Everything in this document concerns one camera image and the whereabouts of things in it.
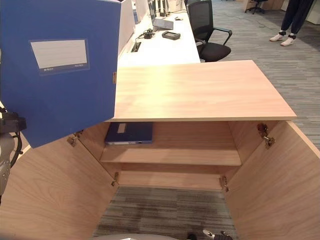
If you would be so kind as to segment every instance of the metal bracket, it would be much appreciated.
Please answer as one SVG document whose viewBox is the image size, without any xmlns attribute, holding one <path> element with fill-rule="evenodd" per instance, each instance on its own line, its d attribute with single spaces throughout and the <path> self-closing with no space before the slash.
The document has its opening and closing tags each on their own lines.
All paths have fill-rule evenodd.
<svg viewBox="0 0 320 240">
<path fill-rule="evenodd" d="M 276 140 L 273 137 L 268 136 L 268 126 L 264 123 L 259 123 L 256 128 L 258 129 L 261 138 L 265 141 L 266 149 L 269 149 Z"/>
<path fill-rule="evenodd" d="M 118 182 L 118 180 L 119 180 L 119 172 L 116 172 L 116 173 L 114 174 L 114 178 L 113 178 L 113 181 L 111 182 L 111 185 L 112 185 L 112 186 L 115 186 L 116 183 Z"/>
<path fill-rule="evenodd" d="M 117 84 L 117 72 L 116 71 L 114 71 L 112 73 L 112 83 Z"/>
<path fill-rule="evenodd" d="M 226 176 L 220 177 L 220 184 L 225 189 L 226 193 L 229 192 L 229 187 L 227 186 L 228 182 L 227 182 L 227 177 Z"/>
<path fill-rule="evenodd" d="M 68 139 L 66 140 L 72 147 L 74 147 L 76 145 L 76 141 L 77 139 L 80 138 L 80 136 L 82 135 L 84 131 L 77 131 L 76 133 L 74 133 L 74 136 L 69 136 Z"/>
</svg>

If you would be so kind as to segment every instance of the floor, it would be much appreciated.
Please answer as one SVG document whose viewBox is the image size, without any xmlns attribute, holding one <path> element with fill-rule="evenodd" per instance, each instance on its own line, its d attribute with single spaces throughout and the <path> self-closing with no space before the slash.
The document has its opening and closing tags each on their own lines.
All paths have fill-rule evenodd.
<svg viewBox="0 0 320 240">
<path fill-rule="evenodd" d="M 93 236 L 141 233 L 185 240 L 192 232 L 209 240 L 204 228 L 238 239 L 221 192 L 120 187 Z"/>
<path fill-rule="evenodd" d="M 269 42 L 280 29 L 285 12 L 244 13 L 242 3 L 212 0 L 214 23 L 232 29 L 223 61 L 254 60 L 297 114 L 294 121 L 320 149 L 320 25 L 306 22 L 294 45 Z M 211 40 L 223 43 L 215 32 Z M 120 187 L 101 218 L 94 236 L 115 233 L 154 233 L 186 239 L 195 232 L 208 240 L 206 228 L 238 239 L 223 195 L 218 192 Z"/>
</svg>

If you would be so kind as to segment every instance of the chair armrest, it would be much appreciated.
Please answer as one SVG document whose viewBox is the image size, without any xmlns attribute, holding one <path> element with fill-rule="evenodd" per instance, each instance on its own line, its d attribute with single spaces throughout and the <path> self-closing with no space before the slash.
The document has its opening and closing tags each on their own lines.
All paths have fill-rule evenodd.
<svg viewBox="0 0 320 240">
<path fill-rule="evenodd" d="M 196 43 L 200 42 L 203 45 L 206 45 L 206 41 L 205 40 L 202 40 L 202 39 L 199 39 L 199 38 L 196 38 L 196 37 L 194 38 L 194 40 L 195 40 Z"/>
<path fill-rule="evenodd" d="M 218 31 L 225 32 L 225 33 L 229 34 L 229 36 L 226 38 L 223 45 L 225 45 L 228 42 L 229 38 L 232 36 L 232 31 L 230 29 L 226 29 L 226 28 L 222 28 L 222 27 L 214 27 L 213 30 L 218 30 Z"/>
</svg>

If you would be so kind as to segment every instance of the chair backrest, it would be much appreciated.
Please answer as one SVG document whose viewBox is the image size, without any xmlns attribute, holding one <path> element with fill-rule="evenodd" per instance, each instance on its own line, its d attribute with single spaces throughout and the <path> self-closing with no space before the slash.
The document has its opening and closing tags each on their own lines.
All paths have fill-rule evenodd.
<svg viewBox="0 0 320 240">
<path fill-rule="evenodd" d="M 191 3 L 188 5 L 188 13 L 193 36 L 207 42 L 214 31 L 211 0 Z"/>
</svg>

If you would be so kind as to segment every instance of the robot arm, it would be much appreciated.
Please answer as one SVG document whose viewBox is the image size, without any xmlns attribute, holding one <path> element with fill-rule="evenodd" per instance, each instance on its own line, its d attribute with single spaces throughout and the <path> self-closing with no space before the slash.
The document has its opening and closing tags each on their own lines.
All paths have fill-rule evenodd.
<svg viewBox="0 0 320 240">
<path fill-rule="evenodd" d="M 10 168 L 16 163 L 19 154 L 22 154 L 22 141 L 20 131 L 26 129 L 26 119 L 19 117 L 18 114 L 7 112 L 0 107 L 0 204 L 1 196 L 4 194 L 8 182 Z M 10 154 L 14 150 L 17 138 L 17 147 L 12 160 Z"/>
</svg>

